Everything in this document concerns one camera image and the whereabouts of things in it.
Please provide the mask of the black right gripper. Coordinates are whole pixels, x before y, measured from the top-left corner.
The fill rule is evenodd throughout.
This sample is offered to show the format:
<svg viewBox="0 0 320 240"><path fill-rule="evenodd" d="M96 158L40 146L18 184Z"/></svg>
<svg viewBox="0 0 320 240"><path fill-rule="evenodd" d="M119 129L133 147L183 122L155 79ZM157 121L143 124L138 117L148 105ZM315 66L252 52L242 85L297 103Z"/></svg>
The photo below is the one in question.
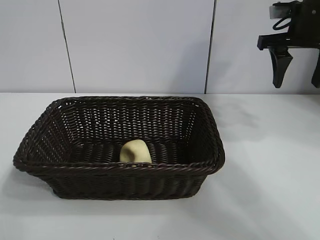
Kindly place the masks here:
<svg viewBox="0 0 320 240"><path fill-rule="evenodd" d="M320 2L318 0L278 1L269 7L269 17L278 20L272 26L274 31L287 29L282 33L259 35L257 40L259 50L271 49L272 83L279 89L293 60L288 49L320 48ZM320 88L320 53L311 83L315 88Z"/></svg>

